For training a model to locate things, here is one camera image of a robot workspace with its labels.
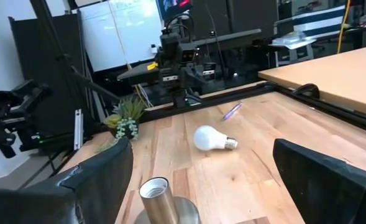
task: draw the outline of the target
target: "wall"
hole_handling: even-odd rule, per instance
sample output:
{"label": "wall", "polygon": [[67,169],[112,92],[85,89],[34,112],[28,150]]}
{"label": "wall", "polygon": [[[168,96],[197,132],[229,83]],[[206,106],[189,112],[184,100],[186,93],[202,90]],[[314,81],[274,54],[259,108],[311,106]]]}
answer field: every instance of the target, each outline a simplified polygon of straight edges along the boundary
{"label": "wall", "polygon": [[[65,5],[62,0],[48,0],[48,2],[54,16],[64,14]],[[29,0],[0,0],[0,90],[11,90],[24,81],[8,16],[15,19],[36,17]],[[11,159],[6,159],[0,152],[0,177],[10,174],[33,153],[20,152],[20,145],[21,142],[17,138],[13,145],[17,155]]]}

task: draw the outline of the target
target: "purple pen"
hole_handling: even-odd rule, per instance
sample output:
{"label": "purple pen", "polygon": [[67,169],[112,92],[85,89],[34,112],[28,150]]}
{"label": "purple pen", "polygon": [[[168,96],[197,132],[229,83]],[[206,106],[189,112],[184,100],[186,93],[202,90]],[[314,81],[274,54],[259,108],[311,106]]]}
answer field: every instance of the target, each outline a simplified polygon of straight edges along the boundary
{"label": "purple pen", "polygon": [[227,120],[228,118],[230,118],[235,113],[235,111],[237,111],[241,106],[242,106],[242,103],[238,103],[237,105],[235,105],[235,107],[233,107],[233,109],[228,111],[228,113],[226,113],[226,115],[224,115],[222,117],[222,119]]}

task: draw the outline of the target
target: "wooden tabletop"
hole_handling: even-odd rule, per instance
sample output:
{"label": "wooden tabletop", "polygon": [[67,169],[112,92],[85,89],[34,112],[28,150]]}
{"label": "wooden tabletop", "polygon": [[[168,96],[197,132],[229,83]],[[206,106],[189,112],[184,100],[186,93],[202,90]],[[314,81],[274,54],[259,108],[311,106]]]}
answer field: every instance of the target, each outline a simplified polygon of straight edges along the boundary
{"label": "wooden tabletop", "polygon": [[321,98],[366,113],[366,48],[261,71],[285,87],[313,83]]}
{"label": "wooden tabletop", "polygon": [[[144,209],[138,189],[156,176],[166,177],[176,196],[191,199],[204,224],[303,223],[273,161],[275,138],[366,170],[366,131],[279,93],[242,102],[243,107],[224,122],[223,114],[237,102],[140,124],[139,140],[132,141],[133,174],[116,223],[134,223]],[[193,134],[205,124],[236,138],[238,148],[199,151]],[[109,133],[96,136],[65,169],[93,156],[111,139]]]}

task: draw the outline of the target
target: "metal base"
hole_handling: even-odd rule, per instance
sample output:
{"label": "metal base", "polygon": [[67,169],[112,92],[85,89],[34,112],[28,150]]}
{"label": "metal base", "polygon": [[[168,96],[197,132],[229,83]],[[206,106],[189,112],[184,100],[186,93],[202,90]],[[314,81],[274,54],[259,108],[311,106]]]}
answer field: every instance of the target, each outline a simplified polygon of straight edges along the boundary
{"label": "metal base", "polygon": [[[190,200],[182,197],[174,197],[177,212],[180,216],[179,224],[200,224],[201,219],[199,218],[198,209]],[[137,216],[134,224],[158,224],[150,223],[147,215],[147,211],[143,210]]]}

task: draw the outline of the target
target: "white light bulb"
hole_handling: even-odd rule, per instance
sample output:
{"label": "white light bulb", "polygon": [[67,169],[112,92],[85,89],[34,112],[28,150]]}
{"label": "white light bulb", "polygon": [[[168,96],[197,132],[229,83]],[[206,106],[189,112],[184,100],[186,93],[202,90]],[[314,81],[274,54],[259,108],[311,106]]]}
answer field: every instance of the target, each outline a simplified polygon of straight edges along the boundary
{"label": "white light bulb", "polygon": [[194,133],[195,146],[202,151],[212,149],[235,149],[238,146],[237,140],[229,138],[210,126],[201,126]]}

